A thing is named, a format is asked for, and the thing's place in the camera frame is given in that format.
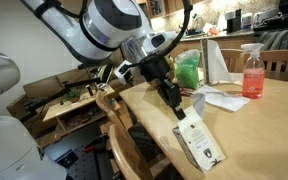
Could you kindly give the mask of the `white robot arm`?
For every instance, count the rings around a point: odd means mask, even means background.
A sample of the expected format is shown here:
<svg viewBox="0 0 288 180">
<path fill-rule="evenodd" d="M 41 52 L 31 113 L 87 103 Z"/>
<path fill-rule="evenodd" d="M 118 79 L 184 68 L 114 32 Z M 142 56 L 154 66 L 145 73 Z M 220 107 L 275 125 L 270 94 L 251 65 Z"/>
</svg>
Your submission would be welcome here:
<svg viewBox="0 0 288 180">
<path fill-rule="evenodd" d="M 155 33 L 135 0 L 83 0 L 79 13 L 67 11 L 58 0 L 20 0 L 84 65 L 100 65 L 123 43 L 132 63 L 124 61 L 115 74 L 121 81 L 133 67 L 145 80 L 157 84 L 164 102 L 178 119 L 181 108 L 179 86 L 168 77 L 165 56 L 181 35 Z M 65 167 L 49 158 L 20 120 L 0 116 L 0 180 L 71 180 Z"/>
</svg>

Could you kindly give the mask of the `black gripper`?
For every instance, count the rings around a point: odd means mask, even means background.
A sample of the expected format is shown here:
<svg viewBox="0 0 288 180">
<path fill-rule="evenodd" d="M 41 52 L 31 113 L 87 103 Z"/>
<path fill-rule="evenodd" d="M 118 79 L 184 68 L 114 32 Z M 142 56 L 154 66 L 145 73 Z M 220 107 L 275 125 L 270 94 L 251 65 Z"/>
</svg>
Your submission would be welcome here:
<svg viewBox="0 0 288 180">
<path fill-rule="evenodd" d="M 162 58 L 160 60 L 144 63 L 140 68 L 140 73 L 147 82 L 152 82 L 158 89 L 158 93 L 164 102 L 169 105 L 178 120 L 183 120 L 186 115 L 180 105 L 182 102 L 180 96 L 180 88 L 177 84 L 173 84 L 167 73 L 170 67 L 167 61 Z"/>
</svg>

